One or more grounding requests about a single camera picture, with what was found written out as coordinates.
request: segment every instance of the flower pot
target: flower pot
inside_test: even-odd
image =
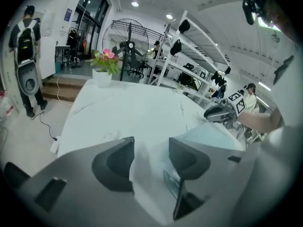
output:
[[[101,72],[101,69],[94,68],[93,79],[98,87],[107,87],[112,79],[112,74],[109,75],[107,71]]]
[[[177,93],[183,94],[183,92],[184,92],[184,89],[182,89],[182,88],[177,88]]]

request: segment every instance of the white table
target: white table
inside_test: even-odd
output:
[[[160,223],[168,224],[173,221],[176,203],[163,181],[163,158],[168,154],[169,137],[203,124],[204,112],[171,88],[120,81],[98,88],[90,79],[71,107],[58,156],[133,136],[135,159],[130,180],[134,197]],[[220,130],[230,134],[224,127]]]

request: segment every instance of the metal shelving rack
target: metal shelving rack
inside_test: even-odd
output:
[[[229,66],[228,61],[226,60],[225,56],[220,51],[220,49],[218,48],[218,46],[216,46],[215,42],[198,25],[196,25],[191,19],[189,19],[187,17],[187,11],[186,10],[184,11],[184,13],[183,13],[183,15],[182,15],[182,17],[180,19],[179,26],[182,24],[182,22],[185,19],[187,19],[188,22],[191,24],[191,26],[193,26],[196,30],[198,30],[200,33],[202,33],[205,38],[207,38],[209,40],[209,42],[216,48],[216,50],[218,51],[218,53],[223,57],[224,61]],[[182,48],[186,47],[186,48],[191,49],[195,53],[195,55],[198,55],[201,58],[201,60],[203,60],[203,61],[205,61],[205,62],[207,62],[209,64],[209,68],[211,69],[211,73],[215,73],[216,71],[218,71],[218,69],[214,65],[214,61],[209,56],[205,56],[203,53],[201,53],[202,49],[200,49],[199,46],[197,46],[192,40],[186,38],[186,36],[184,36],[184,35],[180,35],[180,31],[178,29],[177,29],[176,34],[174,36],[169,35],[169,29],[170,29],[170,27],[171,27],[171,24],[169,24],[167,26],[167,30],[165,31],[165,35],[162,38],[162,41],[161,41],[161,44],[160,44],[160,51],[161,51],[161,48],[162,48],[163,44],[166,41],[167,36],[169,36],[169,37],[171,37],[169,39],[170,49],[173,47],[173,45],[175,44],[175,42],[177,40],[180,40],[180,42],[182,43]],[[198,79],[198,80],[200,80],[200,81],[203,82],[202,85],[200,86],[200,88],[198,89],[198,91],[195,91],[195,90],[193,90],[193,89],[191,89],[189,87],[185,87],[185,89],[184,89],[185,92],[187,92],[189,94],[192,94],[194,96],[199,97],[200,98],[200,102],[202,100],[210,102],[210,100],[207,97],[205,97],[205,94],[207,93],[207,91],[209,89],[210,82],[207,81],[207,80],[205,80],[205,79],[203,79],[202,77],[198,76],[197,74],[195,74],[195,73],[187,70],[183,66],[178,65],[175,62],[172,62],[171,59],[172,59],[172,55],[170,53],[168,54],[167,59],[165,61],[158,60],[158,57],[156,58],[155,64],[154,64],[154,66],[152,68],[152,71],[151,71],[151,76],[150,76],[148,84],[152,85],[155,82],[157,82],[157,86],[160,86],[160,84],[164,84],[164,85],[172,87],[172,88],[177,88],[178,82],[173,81],[171,79],[168,79],[168,78],[164,77],[164,73],[165,73],[166,68],[167,67],[173,67],[173,68],[176,68],[177,70],[179,70],[180,72],[184,72],[184,73],[192,76],[193,78]],[[162,71],[161,71],[160,75],[155,75],[153,73],[156,65],[162,67]]]

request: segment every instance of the backpack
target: backpack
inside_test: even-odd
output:
[[[23,61],[34,60],[36,54],[34,26],[37,21],[32,20],[25,28],[23,20],[18,23],[20,32],[17,35],[16,63],[20,65]]]

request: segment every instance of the standing fan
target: standing fan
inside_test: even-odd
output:
[[[120,81],[122,81],[126,68],[140,67],[142,64],[140,61],[148,51],[149,41],[146,28],[133,19],[124,18],[113,21],[103,35],[102,49],[106,48],[111,48],[116,56],[123,58],[120,75]]]

